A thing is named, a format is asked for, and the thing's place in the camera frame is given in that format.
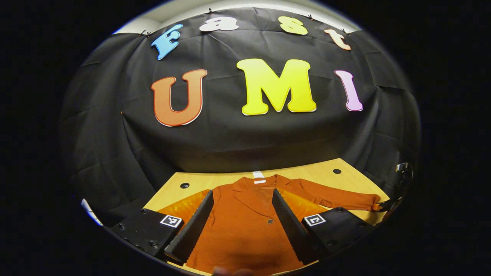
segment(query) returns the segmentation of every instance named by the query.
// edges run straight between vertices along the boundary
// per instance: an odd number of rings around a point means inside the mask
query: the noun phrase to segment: pink letter i
[[[346,108],[349,111],[362,111],[363,105],[358,100],[358,94],[356,93],[355,85],[353,84],[353,75],[343,70],[336,70],[334,73],[343,83],[344,91],[346,92],[346,97],[348,98]]]

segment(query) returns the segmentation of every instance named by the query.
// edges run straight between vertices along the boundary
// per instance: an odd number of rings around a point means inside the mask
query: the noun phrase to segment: jacket sleeve
[[[300,187],[303,192],[315,198],[315,203],[328,208],[343,207],[347,210],[377,211],[377,202],[380,196],[377,194],[355,193],[324,186],[305,179],[300,179]]]

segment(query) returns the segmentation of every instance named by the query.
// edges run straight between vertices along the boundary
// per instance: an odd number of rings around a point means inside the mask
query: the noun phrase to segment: white wall
[[[342,15],[310,0],[174,0],[143,14],[115,33],[141,33],[144,29],[154,32],[180,20],[206,13],[209,11],[208,8],[217,11],[239,7],[278,9],[305,16],[311,14],[315,20],[344,29],[346,32],[360,30],[360,27]]]

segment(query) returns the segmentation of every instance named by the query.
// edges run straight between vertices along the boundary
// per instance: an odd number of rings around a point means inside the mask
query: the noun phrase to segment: letter m
[[[312,112],[317,105],[312,100],[308,79],[308,62],[291,59],[278,77],[267,63],[259,58],[244,59],[237,62],[237,68],[245,73],[247,86],[247,104],[242,107],[244,115],[260,115],[268,112],[268,105],[263,103],[261,90],[269,99],[274,110],[280,112],[291,91],[292,100],[288,103],[291,112]]]

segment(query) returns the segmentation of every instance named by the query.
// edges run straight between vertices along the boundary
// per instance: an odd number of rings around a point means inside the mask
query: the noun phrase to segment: hand
[[[213,268],[213,274],[212,274],[212,276],[253,276],[253,275],[254,275],[254,271],[250,269],[245,269],[245,268],[239,269],[234,274],[232,274],[228,271],[228,269],[219,266]]]

